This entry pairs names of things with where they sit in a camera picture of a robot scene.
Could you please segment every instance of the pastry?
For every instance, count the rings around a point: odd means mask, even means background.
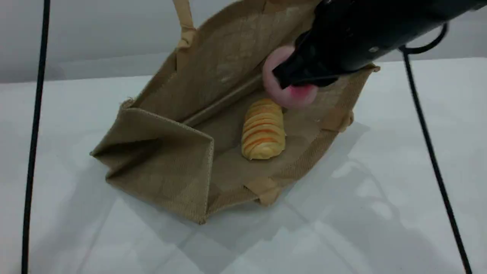
[[[286,146],[282,108],[271,99],[253,103],[245,115],[242,155],[249,159],[270,159]]]

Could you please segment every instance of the tan fabric tape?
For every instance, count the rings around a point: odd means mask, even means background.
[[[354,113],[348,109],[332,108],[321,122],[321,129],[344,132],[354,122]]]
[[[280,0],[267,0],[264,5],[264,14],[275,13],[286,8],[287,6],[282,4]]]
[[[259,203],[263,206],[273,204],[281,194],[281,188],[271,178],[259,178],[245,185],[250,191],[259,197]]]
[[[187,49],[191,47],[196,29],[193,25],[193,16],[188,0],[172,0],[178,14],[179,24],[181,25],[181,40],[176,47],[177,59],[176,67],[180,70],[187,63]]]

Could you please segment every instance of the white wall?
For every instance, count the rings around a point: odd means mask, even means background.
[[[190,0],[195,24],[234,1]],[[0,2],[0,82],[36,79],[41,2]],[[178,38],[171,0],[52,0],[46,78],[150,75]],[[455,20],[446,41],[419,58],[482,56],[487,56],[487,9]],[[381,61],[398,59],[393,53]]]

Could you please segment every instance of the jute bag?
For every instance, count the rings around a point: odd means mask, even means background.
[[[352,123],[360,91],[378,68],[342,77],[313,105],[285,112],[285,151],[248,161],[240,138],[247,108],[265,97],[263,61],[311,27],[319,0],[243,0],[198,30],[188,1],[173,2],[181,41],[142,93],[122,103],[92,155],[109,166],[110,184],[200,224],[233,205],[270,205]]]

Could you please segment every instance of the bread roll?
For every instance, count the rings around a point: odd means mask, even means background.
[[[242,155],[249,159],[270,159],[286,146],[282,108],[271,99],[253,103],[245,115]]]

